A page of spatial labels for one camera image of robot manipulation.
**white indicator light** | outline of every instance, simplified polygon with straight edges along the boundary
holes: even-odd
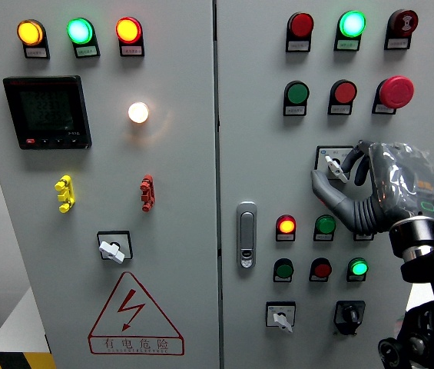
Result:
[[[128,117],[135,123],[143,123],[148,119],[148,106],[143,102],[135,102],[128,109]]]

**warning sign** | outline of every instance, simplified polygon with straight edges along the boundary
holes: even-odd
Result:
[[[129,271],[117,282],[88,344],[92,354],[184,355],[184,339]]]

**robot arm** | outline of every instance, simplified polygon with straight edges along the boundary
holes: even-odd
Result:
[[[430,283],[434,294],[434,167],[426,155],[407,144],[360,141],[342,164],[350,172],[361,159],[355,184],[368,172],[372,195],[357,201],[312,171],[314,194],[357,234],[389,232],[393,253],[404,260],[403,279]],[[406,312],[397,339],[381,340],[385,368],[411,369],[411,363],[434,369],[434,301]]]

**yellow terminal clip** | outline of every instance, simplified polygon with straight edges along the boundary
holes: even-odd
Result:
[[[75,194],[73,192],[73,184],[71,183],[71,177],[64,175],[56,182],[55,190],[59,192],[58,201],[62,202],[60,205],[60,212],[66,213],[71,209],[75,203]]]

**red terminal clip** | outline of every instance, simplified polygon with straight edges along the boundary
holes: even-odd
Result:
[[[144,176],[140,189],[142,191],[141,200],[144,202],[141,210],[148,213],[155,204],[154,179],[151,175]]]

